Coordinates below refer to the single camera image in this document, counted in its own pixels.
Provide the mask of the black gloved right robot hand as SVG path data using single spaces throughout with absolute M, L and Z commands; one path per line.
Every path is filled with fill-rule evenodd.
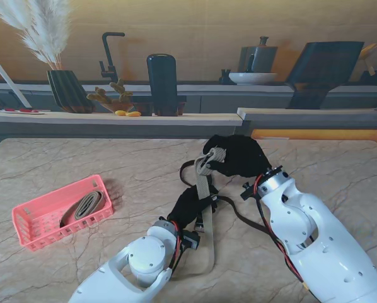
M 210 161 L 209 168 L 227 177 L 258 177 L 272 168 L 260 145 L 250 137 L 214 135 L 204 145 L 203 153 L 215 147 L 225 149 L 226 156 L 224 162 Z

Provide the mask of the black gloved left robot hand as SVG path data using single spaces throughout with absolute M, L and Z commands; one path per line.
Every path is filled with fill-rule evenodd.
M 212 203 L 211 196 L 199 199 L 197 186 L 189 187 L 179 196 L 167 220 L 175 222 L 179 229 L 184 229 Z

